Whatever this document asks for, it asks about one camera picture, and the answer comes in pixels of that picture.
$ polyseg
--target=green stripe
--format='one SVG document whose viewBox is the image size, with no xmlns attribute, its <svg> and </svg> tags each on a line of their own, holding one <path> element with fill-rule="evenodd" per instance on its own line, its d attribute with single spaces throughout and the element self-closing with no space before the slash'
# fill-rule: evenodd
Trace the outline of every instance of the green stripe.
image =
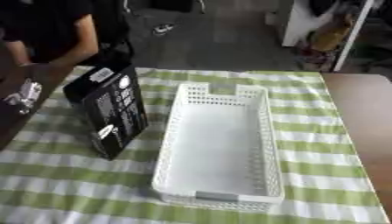
<svg viewBox="0 0 392 224">
<path fill-rule="evenodd" d="M 327 108 L 294 108 L 294 107 L 270 107 L 275 115 L 304 115 L 304 116 L 332 116 L 339 117 L 334 109 Z"/>
<path fill-rule="evenodd" d="M 313 77 L 319 77 L 321 79 L 321 74 L 320 73 L 315 73 L 315 72 L 281 72 L 281 71 L 248 71 L 247 73 L 249 74 L 262 74 L 262 75 L 295 75 L 298 77 L 302 76 L 313 76 Z"/>
<path fill-rule="evenodd" d="M 315 134 L 345 135 L 343 125 L 319 125 L 316 123 L 274 122 L 274 128 L 281 131 L 298 131 Z"/>
<path fill-rule="evenodd" d="M 242 85 L 261 85 L 268 87 L 301 87 L 301 88 L 325 88 L 324 82 L 307 83 L 299 80 L 256 80 L 252 78 L 225 78 L 214 75 L 199 75 L 189 73 L 155 72 L 149 73 L 143 78 L 159 78 L 168 81 L 197 81 L 215 83 L 235 83 Z"/>
<path fill-rule="evenodd" d="M 307 164 L 281 161 L 282 172 L 337 178 L 367 178 L 361 166 Z"/>
<path fill-rule="evenodd" d="M 14 207 L 36 207 L 59 209 L 83 214 L 106 214 L 111 216 L 132 217 L 156 221 L 177 221 L 199 224 L 227 224 L 228 217 L 237 219 L 234 212 L 188 208 L 182 206 L 159 206 L 147 202 L 128 202 L 120 200 L 94 199 L 77 195 L 56 195 L 0 190 L 3 203 Z M 238 222 L 233 223 L 274 223 L 274 224 L 361 224 L 353 221 L 306 219 L 289 215 L 268 215 L 266 213 L 241 213 Z"/>
<path fill-rule="evenodd" d="M 42 116 L 77 116 L 76 112 L 72 108 L 48 108 L 42 107 L 37 111 L 38 115 Z M 148 113 L 147 118 L 149 122 L 166 122 L 166 119 L 169 117 L 169 114 L 161 114 L 161 113 Z"/>
<path fill-rule="evenodd" d="M 276 140 L 277 148 L 288 151 L 314 151 L 320 153 L 336 153 L 355 155 L 355 149 L 347 143 L 309 143 L 300 141 Z"/>
<path fill-rule="evenodd" d="M 98 158 L 95 151 L 74 143 L 38 143 L 12 141 L 6 149 L 20 152 L 37 152 L 51 155 L 77 155 L 86 158 Z M 137 162 L 152 162 L 158 159 L 159 147 L 156 149 L 126 149 L 116 159 L 129 159 Z"/>
<path fill-rule="evenodd" d="M 147 157 L 154 157 L 157 154 L 153 153 L 147 153 Z M 294 163 L 294 162 L 287 162 L 287 161 L 281 161 L 281 166 L 282 166 L 282 172 L 289 172 L 289 173 L 299 173 L 299 174 L 304 174 L 304 175 L 319 175 L 319 176 L 332 176 L 332 177 L 351 177 L 351 178 L 365 178 L 366 175 L 364 174 L 362 168 L 360 166 L 345 166 L 345 165 L 332 165 L 332 164 L 307 164 L 307 163 Z M 0 173 L 2 174 L 12 174 L 12 175 L 28 175 L 28 176 L 45 176 L 45 171 L 47 171 L 47 175 L 52 175 L 48 178 L 52 179 L 78 179 L 78 180 L 85 180 L 84 178 L 87 178 L 87 181 L 90 182 L 95 182 L 99 181 L 100 176 L 120 176 L 124 178 L 124 174 L 120 172 L 110 172 L 110 171 L 91 171 L 89 169 L 84 169 L 84 168 L 69 168 L 69 167 L 47 167 L 43 165 L 38 165 L 38 164 L 0 164 L 0 168 L 2 169 Z M 86 175 L 83 178 L 83 175 L 78 178 L 78 176 L 72 175 L 72 172 L 70 170 L 79 170 L 78 173 L 81 174 L 84 172 L 84 175 Z M 53 172 L 56 173 L 61 173 L 61 175 L 56 176 L 54 175 Z M 137 177 L 142 177 L 142 174 L 130 174 L 127 173 L 127 175 L 133 176 L 135 175 Z M 114 179 L 111 180 L 106 180 L 108 184 L 110 183 L 115 183 L 116 181 Z"/>
<path fill-rule="evenodd" d="M 283 94 L 268 92 L 270 99 L 286 100 L 286 101 L 323 101 L 332 102 L 331 98 L 326 94 Z"/>
<path fill-rule="evenodd" d="M 0 175 L 42 177 L 46 179 L 68 179 L 92 182 L 102 185 L 124 185 L 148 187 L 152 175 L 131 172 L 92 171 L 78 167 L 50 167 L 39 164 L 0 164 Z"/>
<path fill-rule="evenodd" d="M 360 207 L 378 207 L 380 205 L 374 192 L 348 192 L 294 186 L 285 187 L 285 198 L 287 200 L 302 200 Z"/>
</svg>

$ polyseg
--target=floor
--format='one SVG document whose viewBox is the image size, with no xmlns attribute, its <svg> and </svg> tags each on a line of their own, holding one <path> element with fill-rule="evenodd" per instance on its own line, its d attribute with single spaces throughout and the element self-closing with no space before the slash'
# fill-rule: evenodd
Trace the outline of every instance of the floor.
<svg viewBox="0 0 392 224">
<path fill-rule="evenodd" d="M 282 48 L 276 31 L 263 22 L 264 12 L 274 7 L 267 2 L 208 0 L 206 14 L 200 14 L 197 4 L 191 13 L 136 10 L 141 16 L 129 16 L 134 63 L 171 69 L 298 70 L 291 50 Z M 176 28 L 164 37 L 151 35 L 155 25 L 164 23 Z"/>
</svg>

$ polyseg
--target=white sticker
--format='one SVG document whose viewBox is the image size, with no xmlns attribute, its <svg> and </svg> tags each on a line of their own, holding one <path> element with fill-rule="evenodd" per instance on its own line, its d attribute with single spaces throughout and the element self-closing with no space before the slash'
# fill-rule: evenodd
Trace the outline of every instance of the white sticker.
<svg viewBox="0 0 392 224">
<path fill-rule="evenodd" d="M 102 82 L 102 81 L 106 80 L 112 74 L 113 74 L 112 70 L 104 67 L 103 69 L 99 70 L 98 72 L 90 75 L 90 80 L 96 81 L 96 82 Z"/>
<path fill-rule="evenodd" d="M 113 124 L 110 124 L 110 125 L 106 126 L 105 128 L 101 129 L 98 132 L 98 136 L 100 137 L 100 139 L 102 140 L 103 138 L 105 138 L 110 133 L 110 131 L 112 131 L 112 129 L 114 127 L 115 126 L 113 126 Z"/>
<path fill-rule="evenodd" d="M 130 77 L 124 76 L 120 79 L 120 88 L 124 89 L 130 85 Z"/>
</svg>

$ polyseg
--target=black product box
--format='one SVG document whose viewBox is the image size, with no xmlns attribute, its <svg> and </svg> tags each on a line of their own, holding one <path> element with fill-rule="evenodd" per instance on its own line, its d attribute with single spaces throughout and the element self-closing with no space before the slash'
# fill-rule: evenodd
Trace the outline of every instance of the black product box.
<svg viewBox="0 0 392 224">
<path fill-rule="evenodd" d="M 95 67 L 63 91 L 88 126 L 94 148 L 109 160 L 148 125 L 137 74 L 129 62 Z"/>
</svg>

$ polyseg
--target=basket handle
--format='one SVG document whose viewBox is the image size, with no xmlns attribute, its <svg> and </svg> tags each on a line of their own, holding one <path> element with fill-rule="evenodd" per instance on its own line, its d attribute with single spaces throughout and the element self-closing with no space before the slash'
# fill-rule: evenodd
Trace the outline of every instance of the basket handle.
<svg viewBox="0 0 392 224">
<path fill-rule="evenodd" d="M 235 95 L 237 85 L 235 82 L 212 82 L 209 84 L 209 94 L 211 95 Z"/>
<path fill-rule="evenodd" d="M 225 202 L 238 202 L 238 195 L 232 193 L 218 193 L 218 192 L 196 192 L 196 199 L 198 200 L 218 200 Z"/>
</svg>

